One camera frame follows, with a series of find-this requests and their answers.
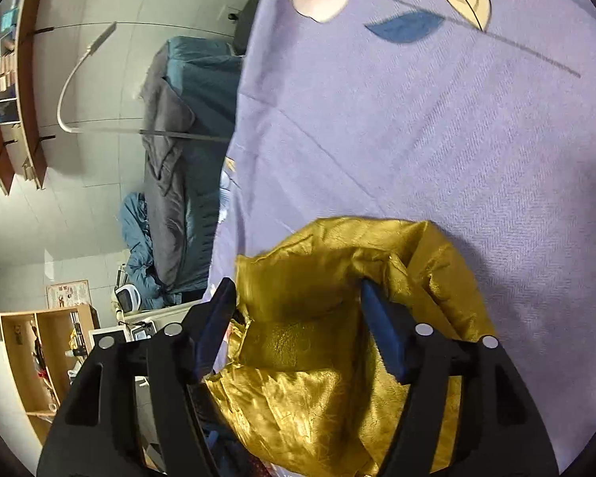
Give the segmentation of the gold satin jacket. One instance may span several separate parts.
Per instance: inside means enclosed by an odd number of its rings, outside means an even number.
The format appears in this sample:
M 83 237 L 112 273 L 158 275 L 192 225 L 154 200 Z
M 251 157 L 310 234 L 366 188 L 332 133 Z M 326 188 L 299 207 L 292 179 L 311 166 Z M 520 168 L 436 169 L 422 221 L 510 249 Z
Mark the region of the gold satin jacket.
M 443 336 L 493 333 L 474 275 L 431 222 L 319 219 L 239 256 L 242 320 L 207 390 L 253 456 L 304 476 L 378 473 L 408 389 L 386 372 L 360 310 L 367 279 Z

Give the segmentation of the wooden shelf unit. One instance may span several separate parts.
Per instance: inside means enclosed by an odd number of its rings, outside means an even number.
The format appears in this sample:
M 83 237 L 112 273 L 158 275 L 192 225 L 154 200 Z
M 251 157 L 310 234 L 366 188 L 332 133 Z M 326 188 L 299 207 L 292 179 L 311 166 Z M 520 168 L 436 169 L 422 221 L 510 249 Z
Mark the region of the wooden shelf unit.
M 41 311 L 2 312 L 0 326 L 19 401 L 38 442 L 45 442 L 71 372 L 92 349 L 99 327 L 90 305 Z

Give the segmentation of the white medical machine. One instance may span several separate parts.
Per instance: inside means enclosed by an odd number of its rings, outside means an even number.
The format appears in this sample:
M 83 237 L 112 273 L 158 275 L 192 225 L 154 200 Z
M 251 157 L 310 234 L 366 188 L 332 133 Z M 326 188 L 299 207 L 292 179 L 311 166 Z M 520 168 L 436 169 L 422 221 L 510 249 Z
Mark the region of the white medical machine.
M 121 290 L 121 293 L 114 292 L 110 298 L 115 324 L 107 328 L 94 328 L 88 332 L 92 347 L 98 346 L 101 342 L 106 348 L 113 342 L 132 342 L 153 337 L 168 324 L 182 322 L 189 309 L 201 302 L 197 299 L 160 309 L 133 308 L 126 311 L 122 307 L 119 294 L 127 294 L 129 304 L 134 305 L 139 298 L 139 292 L 130 284 L 124 285 Z

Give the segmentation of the blue quilted jacket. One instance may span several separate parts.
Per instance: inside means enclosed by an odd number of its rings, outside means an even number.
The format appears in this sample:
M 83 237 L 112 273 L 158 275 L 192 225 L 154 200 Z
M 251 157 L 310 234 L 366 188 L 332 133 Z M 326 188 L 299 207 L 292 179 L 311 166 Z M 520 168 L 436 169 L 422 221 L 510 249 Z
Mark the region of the blue quilted jacket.
M 129 250 L 126 274 L 139 290 L 142 310 L 154 310 L 180 305 L 182 296 L 171 293 L 156 272 L 147 203 L 142 193 L 130 193 L 121 202 L 119 211 L 122 240 Z

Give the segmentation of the grey blanket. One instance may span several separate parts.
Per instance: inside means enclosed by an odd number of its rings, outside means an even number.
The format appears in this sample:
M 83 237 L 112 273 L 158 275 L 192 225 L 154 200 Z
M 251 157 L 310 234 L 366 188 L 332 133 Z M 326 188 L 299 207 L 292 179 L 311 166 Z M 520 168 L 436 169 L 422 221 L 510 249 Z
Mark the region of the grey blanket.
M 184 137 L 195 114 L 166 78 L 168 62 L 169 47 L 164 45 L 153 58 L 139 95 L 145 105 L 144 194 L 155 268 L 160 282 L 174 287 L 187 244 Z

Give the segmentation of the purple floral bed sheet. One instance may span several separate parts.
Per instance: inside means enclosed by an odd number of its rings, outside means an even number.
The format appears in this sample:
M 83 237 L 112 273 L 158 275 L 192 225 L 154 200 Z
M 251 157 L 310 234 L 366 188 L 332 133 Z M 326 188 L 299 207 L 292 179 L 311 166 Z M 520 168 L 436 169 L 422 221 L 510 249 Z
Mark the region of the purple floral bed sheet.
M 596 0 L 259 0 L 217 284 L 319 217 L 429 220 L 474 272 L 566 469 L 596 434 Z

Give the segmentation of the teal covered massage bed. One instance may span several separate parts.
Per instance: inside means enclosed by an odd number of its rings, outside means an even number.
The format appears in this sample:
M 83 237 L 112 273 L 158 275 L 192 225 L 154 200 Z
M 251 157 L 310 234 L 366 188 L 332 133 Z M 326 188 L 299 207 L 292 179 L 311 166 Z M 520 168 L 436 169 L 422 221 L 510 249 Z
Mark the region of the teal covered massage bed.
M 207 288 L 243 59 L 221 40 L 178 36 L 164 45 L 169 47 L 166 78 L 195 114 L 184 137 L 187 244 L 175 285 L 166 287 L 185 302 Z

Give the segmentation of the white gooseneck lamp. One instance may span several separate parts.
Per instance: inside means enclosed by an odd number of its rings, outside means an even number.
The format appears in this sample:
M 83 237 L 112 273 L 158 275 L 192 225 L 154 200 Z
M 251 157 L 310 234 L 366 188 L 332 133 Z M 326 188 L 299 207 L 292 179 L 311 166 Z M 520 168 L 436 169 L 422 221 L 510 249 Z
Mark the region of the white gooseneck lamp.
M 87 46 L 106 28 L 102 21 L 57 27 L 35 39 L 35 106 L 38 125 L 57 123 L 57 104 L 62 86 Z M 230 41 L 226 32 L 209 29 L 121 21 L 103 46 L 81 67 L 63 103 L 66 123 L 117 121 L 140 118 L 141 87 L 159 48 L 177 36 Z

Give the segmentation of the black round stool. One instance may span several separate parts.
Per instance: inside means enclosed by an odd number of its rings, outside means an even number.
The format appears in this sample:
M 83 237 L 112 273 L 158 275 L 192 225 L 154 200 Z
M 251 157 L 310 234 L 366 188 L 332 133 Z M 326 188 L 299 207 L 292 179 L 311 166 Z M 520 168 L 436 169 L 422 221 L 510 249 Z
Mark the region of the black round stool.
M 236 14 L 231 14 L 233 23 L 236 24 L 232 39 L 232 48 L 236 55 L 244 55 L 248 48 L 248 40 L 251 36 L 258 3 L 259 0 L 248 0 L 241 11 Z

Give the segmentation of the wall mounted wooden shelf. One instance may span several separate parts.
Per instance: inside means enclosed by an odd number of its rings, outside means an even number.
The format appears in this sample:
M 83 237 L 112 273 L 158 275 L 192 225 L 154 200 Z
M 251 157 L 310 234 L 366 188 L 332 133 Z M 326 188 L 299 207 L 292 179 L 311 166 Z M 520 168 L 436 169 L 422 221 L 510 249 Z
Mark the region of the wall mounted wooden shelf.
M 43 187 L 46 140 L 38 129 L 34 96 L 34 40 L 41 0 L 14 0 L 0 14 L 0 189 L 17 173 Z

